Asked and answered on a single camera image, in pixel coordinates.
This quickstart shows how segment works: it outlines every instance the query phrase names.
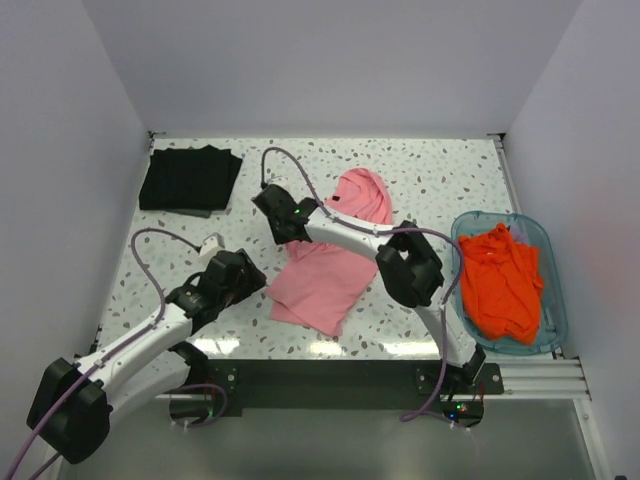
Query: black folded shirt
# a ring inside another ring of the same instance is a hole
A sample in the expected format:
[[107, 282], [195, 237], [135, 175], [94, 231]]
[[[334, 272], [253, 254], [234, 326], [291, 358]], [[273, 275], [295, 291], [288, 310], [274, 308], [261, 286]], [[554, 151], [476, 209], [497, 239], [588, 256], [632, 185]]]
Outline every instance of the black folded shirt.
[[242, 159], [231, 150], [156, 150], [142, 184], [140, 210], [224, 210]]

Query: pink t-shirt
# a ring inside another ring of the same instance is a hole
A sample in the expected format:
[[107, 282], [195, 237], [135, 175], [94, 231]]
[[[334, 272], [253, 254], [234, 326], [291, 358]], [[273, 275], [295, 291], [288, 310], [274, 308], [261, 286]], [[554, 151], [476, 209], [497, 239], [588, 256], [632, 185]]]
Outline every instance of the pink t-shirt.
[[[366, 168], [340, 177], [325, 202], [335, 210], [374, 223], [391, 223], [391, 198], [382, 179]], [[271, 318], [341, 335], [341, 322], [371, 283], [375, 262], [325, 243], [287, 244], [291, 261], [266, 294], [273, 299]]]

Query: orange shirt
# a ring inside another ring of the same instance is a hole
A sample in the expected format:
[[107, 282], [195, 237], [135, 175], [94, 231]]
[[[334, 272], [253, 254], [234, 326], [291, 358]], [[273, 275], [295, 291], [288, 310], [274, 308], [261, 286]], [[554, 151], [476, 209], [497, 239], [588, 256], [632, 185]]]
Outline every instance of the orange shirt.
[[538, 249], [516, 243], [500, 223], [488, 233], [461, 236], [462, 301], [473, 323], [489, 339], [509, 336], [531, 345], [540, 325]]

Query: white wall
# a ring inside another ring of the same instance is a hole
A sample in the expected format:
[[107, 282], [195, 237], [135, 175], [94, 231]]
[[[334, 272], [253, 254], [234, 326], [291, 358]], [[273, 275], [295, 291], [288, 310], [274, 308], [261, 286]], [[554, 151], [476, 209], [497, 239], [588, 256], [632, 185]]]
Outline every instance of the white wall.
[[29, 432], [43, 370], [86, 353], [95, 334], [135, 206], [144, 137], [79, 0], [0, 0], [3, 475]]
[[174, 135], [505, 132], [580, 0], [84, 0]]
[[640, 3], [585, 0], [506, 138], [616, 473], [640, 478]]

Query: laundry basket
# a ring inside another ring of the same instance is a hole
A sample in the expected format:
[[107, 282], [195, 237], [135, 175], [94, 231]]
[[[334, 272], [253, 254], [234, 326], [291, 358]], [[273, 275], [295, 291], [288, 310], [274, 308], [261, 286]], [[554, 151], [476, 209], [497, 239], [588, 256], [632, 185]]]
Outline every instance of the laundry basket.
[[[455, 308], [458, 316], [462, 319], [471, 336], [486, 350], [509, 355], [534, 355], [554, 351], [567, 338], [567, 314], [564, 308], [556, 262], [551, 250], [551, 242], [542, 226], [526, 215], [517, 213], [507, 215], [474, 211], [463, 213], [453, 222], [451, 238], [457, 240], [461, 235], [474, 236], [486, 233], [501, 222], [507, 227], [516, 228], [522, 237], [522, 241], [537, 247], [539, 251], [538, 272], [544, 280], [544, 290], [540, 300], [542, 304], [540, 309], [540, 329], [535, 342], [532, 345], [523, 345], [509, 337], [496, 341], [487, 339], [464, 311], [459, 285], [454, 293]], [[455, 274], [459, 265], [458, 254], [455, 249], [453, 249], [453, 257], [453, 273]]]

